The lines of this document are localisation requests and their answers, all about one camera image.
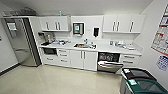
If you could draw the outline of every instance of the white wall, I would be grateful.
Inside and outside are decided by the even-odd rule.
[[[10,11],[11,9],[0,3],[0,13],[2,11]],[[4,31],[2,23],[0,21],[0,36],[2,41],[0,41],[0,72],[17,64],[18,61],[15,57],[15,54],[11,48],[7,35]]]
[[[142,12],[142,14],[146,14],[146,21],[142,33],[135,38],[134,42],[143,47],[139,67],[149,70],[158,79],[158,82],[168,89],[168,70],[162,71],[156,65],[159,56],[162,54],[151,49],[154,36],[158,30],[159,23],[167,4],[167,0],[154,0]]]

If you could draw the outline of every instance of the microwave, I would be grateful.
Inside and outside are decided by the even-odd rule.
[[[57,55],[56,48],[43,48],[44,54],[46,55]]]

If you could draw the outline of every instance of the paper sign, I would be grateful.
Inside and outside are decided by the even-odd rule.
[[[7,23],[9,30],[17,30],[15,23]]]
[[[159,67],[159,69],[166,71],[167,67],[168,67],[168,57],[160,56],[160,58],[157,62],[157,66]]]

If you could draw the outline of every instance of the dishwasher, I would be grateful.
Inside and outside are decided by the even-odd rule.
[[[119,53],[98,52],[97,71],[117,72],[123,67],[123,64],[119,63],[119,58]]]

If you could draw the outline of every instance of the ceiling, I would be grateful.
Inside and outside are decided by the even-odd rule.
[[[0,0],[13,10],[29,7],[39,15],[140,14],[153,0]]]

